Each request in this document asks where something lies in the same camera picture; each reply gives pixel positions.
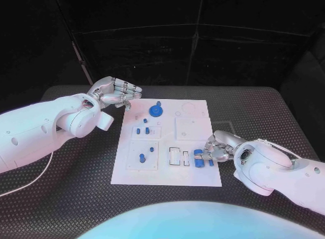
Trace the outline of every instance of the robotic hand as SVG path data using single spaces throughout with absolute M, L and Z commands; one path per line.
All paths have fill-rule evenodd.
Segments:
M 71 138 L 85 137 L 95 126 L 108 130 L 114 118 L 101 111 L 116 104 L 130 110 L 143 89 L 106 77 L 87 94 L 61 97 L 0 115 L 0 173 L 38 161 Z
M 247 141 L 221 130 L 195 158 L 219 162 L 234 159 L 235 177 L 254 192 L 268 196 L 277 189 L 295 204 L 325 215 L 325 163 L 301 158 L 267 140 Z

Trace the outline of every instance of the table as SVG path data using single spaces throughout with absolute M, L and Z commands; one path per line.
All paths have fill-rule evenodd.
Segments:
M 42 100 L 85 93 L 90 86 L 55 86 Z M 318 159 L 280 92 L 268 87 L 144 86 L 144 98 L 208 100 L 213 130 L 247 140 L 268 139 L 305 158 Z M 75 238 L 123 212 L 170 201 L 223 202 L 268 212 L 325 235 L 325 216 L 297 206 L 274 192 L 254 193 L 234 177 L 234 162 L 221 163 L 222 188 L 111 185 L 124 108 L 106 112 L 116 121 L 55 152 L 41 179 L 0 198 L 0 237 Z M 0 193 L 31 182 L 49 156 L 0 175 Z

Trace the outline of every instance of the blue knob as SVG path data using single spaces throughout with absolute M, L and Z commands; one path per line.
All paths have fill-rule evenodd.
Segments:
M 146 162 L 146 157 L 144 157 L 144 154 L 143 154 L 143 153 L 140 154 L 140 162 L 142 162 L 142 163 Z
M 157 105 L 150 108 L 150 115 L 153 117 L 160 117 L 163 115 L 162 102 L 157 102 Z
M 196 149 L 193 151 L 193 154 L 198 154 L 198 153 L 203 153 L 203 150 L 202 149 Z M 195 164 L 196 164 L 198 168 L 203 168 L 205 167 L 205 160 L 203 159 L 195 159 Z

